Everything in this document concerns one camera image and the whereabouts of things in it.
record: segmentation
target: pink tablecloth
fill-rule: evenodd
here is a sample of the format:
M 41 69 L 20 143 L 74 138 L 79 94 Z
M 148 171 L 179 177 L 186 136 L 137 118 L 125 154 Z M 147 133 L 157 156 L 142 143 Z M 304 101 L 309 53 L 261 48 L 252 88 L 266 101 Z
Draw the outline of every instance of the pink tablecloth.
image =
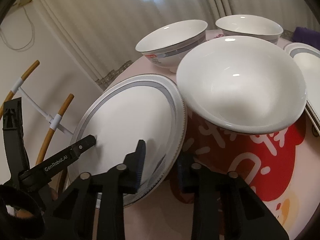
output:
M 221 31 L 213 30 L 207 31 L 206 37 L 209 40 L 221 35 Z M 288 43 L 280 39 L 278 46 L 283 48 Z M 176 81 L 174 73 L 141 57 L 111 86 L 145 73 Z M 278 133 L 244 136 L 224 131 L 188 112 L 183 149 L 195 152 L 199 161 L 213 170 L 236 170 L 278 218 L 290 239 L 304 229 L 319 204 L 320 140 L 305 114 Z M 125 208 L 126 239 L 190 239 L 191 203 L 192 196 L 181 194 L 175 176 L 169 176 L 145 199 Z

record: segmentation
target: black velcro strap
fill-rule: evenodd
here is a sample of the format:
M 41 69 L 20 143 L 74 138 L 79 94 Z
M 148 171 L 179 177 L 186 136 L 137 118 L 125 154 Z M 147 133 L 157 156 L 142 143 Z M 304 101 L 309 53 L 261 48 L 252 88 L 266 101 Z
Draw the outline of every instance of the black velcro strap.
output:
M 33 216 L 14 217 L 8 213 L 6 205 L 25 209 Z M 7 239 L 38 238 L 44 233 L 44 220 L 36 201 L 27 193 L 5 185 L 0 185 L 0 224 L 0 231 Z

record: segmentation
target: bowl rim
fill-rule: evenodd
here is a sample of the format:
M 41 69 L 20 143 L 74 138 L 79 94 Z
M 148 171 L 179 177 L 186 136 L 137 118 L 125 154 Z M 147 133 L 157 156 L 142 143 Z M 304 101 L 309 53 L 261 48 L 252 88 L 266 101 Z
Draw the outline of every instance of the bowl rim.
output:
M 206 44 L 206 43 L 217 42 L 218 40 L 225 39 L 225 38 L 226 37 L 220 37 L 220 38 L 216 38 L 216 39 L 204 42 L 204 43 L 200 44 L 199 46 L 197 46 L 196 48 L 201 49 L 200 46 L 204 46 L 204 44 Z M 234 36 L 228 36 L 228 38 L 252 39 L 252 40 L 256 40 L 256 41 L 259 40 L 259 42 L 264 42 L 265 44 L 268 44 L 267 46 L 276 46 L 276 45 L 274 45 L 274 44 L 272 44 L 272 43 L 270 43 L 270 42 L 268 42 L 266 40 L 263 40 L 263 39 L 260 39 L 260 38 L 256 38 L 256 37 L 252 37 L 252 36 L 234 35 Z M 187 55 L 181 60 L 179 66 L 178 66 L 177 75 L 176 75 L 176 77 L 177 77 L 177 86 L 178 86 L 179 91 L 180 91 L 181 95 L 183 96 L 183 100 L 186 102 L 187 106 L 189 106 L 199 116 L 203 117 L 204 119 L 206 119 L 207 121 L 213 123 L 214 125 L 222 127 L 222 128 L 224 128 L 226 130 L 230 130 L 230 131 L 237 132 L 237 133 L 249 134 L 249 135 L 252 135 L 252 134 L 269 134 L 269 133 L 281 131 L 281 130 L 289 127 L 290 125 L 292 125 L 294 122 L 296 122 L 298 120 L 298 118 L 302 115 L 302 113 L 303 113 L 303 111 L 305 109 L 305 106 L 306 106 L 306 103 L 307 103 L 307 86 L 306 86 L 303 74 L 302 74 L 300 68 L 297 66 L 297 70 L 301 74 L 300 77 L 299 77 L 299 80 L 303 81 L 304 84 L 305 84 L 303 101 L 301 100 L 299 107 L 296 108 L 296 111 L 294 113 L 292 113 L 291 115 L 286 116 L 286 119 L 282 120 L 281 122 L 276 122 L 276 123 L 272 123 L 272 124 L 268 124 L 268 125 L 260 125 L 260 126 L 239 125 L 239 124 L 230 123 L 228 121 L 220 119 L 220 118 L 216 117 L 215 115 L 209 113 L 206 109 L 204 109 L 199 103 L 197 103 L 191 97 L 185 97 L 184 96 L 185 89 L 184 89 L 184 87 L 181 88 L 181 85 L 179 85 L 179 84 L 181 84 L 180 75 L 179 75 L 179 69 L 181 69 L 180 68 L 181 63 L 183 64 L 184 61 L 188 60 Z
M 278 32 L 278 33 L 274 33 L 274 34 L 258 34 L 258 33 L 249 33 L 249 32 L 236 32 L 234 30 L 230 30 L 230 29 L 226 29 L 224 27 L 221 27 L 221 25 L 219 26 L 220 22 L 221 22 L 221 19 L 224 19 L 224 18 L 232 18 L 232 17 L 236 17 L 236 16 L 240 16 L 240 17 L 254 17 L 254 18 L 262 18 L 262 19 L 265 19 L 265 20 L 268 20 L 268 21 L 271 21 L 273 22 L 274 24 L 278 25 L 282 31 Z M 270 20 L 268 18 L 265 18 L 265 17 L 262 17 L 262 16 L 257 16 L 257 15 L 252 15 L 252 14 L 233 14 L 233 15 L 228 15 L 228 16 L 225 16 L 225 17 L 222 17 L 218 20 L 216 20 L 215 22 L 215 25 L 222 29 L 222 30 L 226 30 L 226 31 L 229 31 L 229 32 L 235 32 L 235 33 L 244 33 L 244 34 L 251 34 L 251 35 L 259 35 L 259 36 L 274 36 L 274 35 L 281 35 L 283 33 L 283 28 L 280 24 L 276 23 L 275 21 L 273 20 Z
M 191 37 L 188 37 L 187 39 L 183 39 L 182 41 L 174 42 L 174 43 L 172 43 L 172 44 L 170 44 L 170 45 L 168 45 L 168 46 L 160 47 L 160 48 L 152 49 L 152 50 L 142 50 L 142 49 L 139 50 L 139 49 L 137 49 L 138 45 L 139 45 L 140 43 L 142 43 L 144 39 L 146 39 L 148 36 L 151 36 L 151 35 L 152 35 L 153 33 L 155 33 L 156 31 L 158 31 L 158 30 L 160 30 L 160 29 L 162 29 L 162 28 L 169 27 L 170 25 L 175 25 L 175 24 L 179 24 L 179 23 L 182 23 L 182 22 L 188 22 L 188 21 L 199 21 L 199 22 L 205 23 L 205 25 L 204 25 L 204 28 L 202 28 L 201 31 L 199 31 L 197 34 L 195 34 L 195 35 L 193 35 L 193 36 L 191 36 Z M 179 44 L 179 43 L 181 43 L 181 42 L 187 41 L 187 40 L 189 40 L 189 39 L 192 39 L 192 38 L 198 36 L 200 33 L 204 32 L 204 31 L 207 29 L 207 27 L 208 27 L 208 23 L 207 23 L 206 21 L 198 20 L 198 19 L 191 19 L 191 20 L 174 22 L 174 23 L 168 24 L 168 25 L 166 25 L 166 26 L 163 26 L 163 27 L 161 27 L 161 28 L 158 28 L 158 29 L 156 29 L 155 31 L 149 33 L 147 36 L 143 37 L 143 38 L 137 43 L 137 45 L 136 45 L 136 47 L 135 47 L 135 50 L 136 50 L 137 52 L 146 53 L 146 52 L 156 51 L 156 50 L 159 50 L 159 49 L 165 49 L 165 48 L 168 48 L 168 47 L 170 47 L 170 46 Z

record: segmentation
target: white bowl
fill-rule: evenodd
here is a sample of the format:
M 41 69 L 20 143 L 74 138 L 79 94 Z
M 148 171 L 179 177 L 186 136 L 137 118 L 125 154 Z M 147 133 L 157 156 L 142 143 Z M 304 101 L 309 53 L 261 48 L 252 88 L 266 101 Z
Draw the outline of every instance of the white bowl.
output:
M 283 28 L 276 22 L 255 15 L 230 15 L 216 21 L 225 36 L 252 36 L 277 44 Z
M 169 24 L 144 37 L 136 51 L 159 67 L 176 72 L 182 58 L 205 41 L 208 24 L 201 20 L 187 20 Z
M 267 134 L 293 124 L 306 105 L 303 75 L 282 49 L 249 36 L 207 41 L 180 62 L 187 105 L 227 130 Z

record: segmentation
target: tableware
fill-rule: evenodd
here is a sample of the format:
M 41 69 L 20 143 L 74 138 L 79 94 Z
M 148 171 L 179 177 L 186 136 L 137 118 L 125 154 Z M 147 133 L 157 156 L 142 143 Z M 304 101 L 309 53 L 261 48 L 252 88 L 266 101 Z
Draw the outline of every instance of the tableware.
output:
M 136 46 L 155 65 L 176 73 L 179 62 L 195 46 L 205 41 L 208 24 L 202 20 L 176 22 L 155 30 Z
M 175 83 L 156 74 L 138 75 L 111 87 L 84 114 L 71 144 L 92 134 L 97 143 L 68 167 L 70 181 L 82 172 L 108 171 L 134 152 L 138 140 L 147 152 L 140 188 L 124 195 L 124 206 L 157 187 L 171 169 L 186 132 L 186 109 Z
M 216 26 L 222 30 L 225 36 L 252 36 L 270 41 L 273 44 L 277 44 L 283 33 L 283 28 L 278 23 L 256 15 L 225 16 L 216 21 Z
M 221 37 L 191 50 L 179 64 L 177 85 L 200 116 L 245 134 L 287 128 L 300 117 L 307 98 L 294 60 L 249 36 Z
M 320 134 L 320 51 L 303 43 L 291 43 L 284 47 L 297 63 L 308 89 L 306 113 Z

